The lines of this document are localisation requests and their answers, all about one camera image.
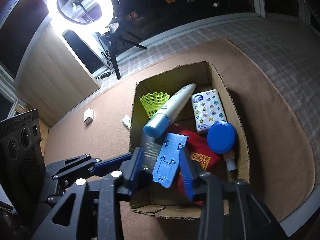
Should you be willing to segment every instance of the small white box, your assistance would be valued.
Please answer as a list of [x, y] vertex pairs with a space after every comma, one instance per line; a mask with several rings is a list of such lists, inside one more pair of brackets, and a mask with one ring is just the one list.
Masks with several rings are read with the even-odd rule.
[[217, 121], [226, 121], [222, 103], [216, 89], [191, 96], [198, 133], [206, 133]]
[[91, 108], [88, 108], [85, 112], [84, 112], [84, 122], [86, 124], [89, 124], [93, 121], [93, 110]]
[[127, 114], [122, 118], [122, 123], [130, 130], [131, 129], [131, 118]]

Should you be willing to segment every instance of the tripod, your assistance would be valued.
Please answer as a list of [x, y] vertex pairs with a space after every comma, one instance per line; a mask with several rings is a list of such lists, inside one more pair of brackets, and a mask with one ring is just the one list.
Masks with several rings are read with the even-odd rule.
[[[130, 36], [136, 38], [139, 41], [142, 41], [142, 39], [133, 34], [132, 32], [128, 31], [128, 30], [123, 30], [125, 33], [129, 34]], [[135, 47], [138, 47], [140, 49], [147, 49], [147, 47], [142, 46], [138, 43], [135, 43], [133, 41], [129, 41], [126, 40], [124, 38], [122, 38], [121, 34], [117, 34], [117, 33], [105, 33], [105, 34], [98, 34], [100, 35], [100, 39], [103, 40], [103, 42], [107, 45], [108, 47], [108, 51], [111, 57], [111, 63], [113, 65], [113, 68], [115, 69], [116, 72], [116, 76], [117, 79], [119, 80], [121, 78], [120, 72], [119, 72], [119, 67], [118, 67], [118, 62], [116, 60], [116, 54], [118, 53], [118, 42], [122, 42], [122, 43], [127, 43], [127, 44], [131, 44]]]

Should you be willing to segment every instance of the blue cap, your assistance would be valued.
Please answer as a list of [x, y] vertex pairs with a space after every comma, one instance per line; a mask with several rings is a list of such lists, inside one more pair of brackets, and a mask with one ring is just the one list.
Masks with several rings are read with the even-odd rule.
[[207, 142], [212, 151], [223, 154], [232, 149], [236, 138], [237, 132], [231, 123], [218, 121], [210, 127]]
[[143, 127], [143, 131], [150, 137], [158, 138], [167, 130], [170, 124], [171, 121], [166, 115], [155, 114]]

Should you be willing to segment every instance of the speaker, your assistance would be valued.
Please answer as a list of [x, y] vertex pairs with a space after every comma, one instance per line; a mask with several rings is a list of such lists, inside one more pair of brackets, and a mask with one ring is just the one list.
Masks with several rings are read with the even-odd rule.
[[20, 219], [31, 223], [44, 181], [38, 110], [0, 123], [0, 183]]

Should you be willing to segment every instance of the wooden panel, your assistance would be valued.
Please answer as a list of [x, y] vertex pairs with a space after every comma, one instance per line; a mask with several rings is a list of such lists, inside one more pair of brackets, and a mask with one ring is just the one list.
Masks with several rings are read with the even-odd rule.
[[[27, 106], [26, 108], [22, 108], [21, 106], [16, 106], [15, 111], [19, 114], [22, 114], [26, 111], [34, 109], [31, 106]], [[44, 157], [44, 151], [45, 151], [45, 146], [47, 144], [47, 139], [49, 136], [49, 124], [46, 123], [45, 120], [40, 116], [39, 118], [39, 125], [40, 125], [40, 133], [41, 133], [41, 142], [40, 142], [40, 147], [41, 147], [41, 152], [42, 156]]]
[[17, 92], [54, 125], [99, 88], [62, 35], [49, 24], [31, 52]]

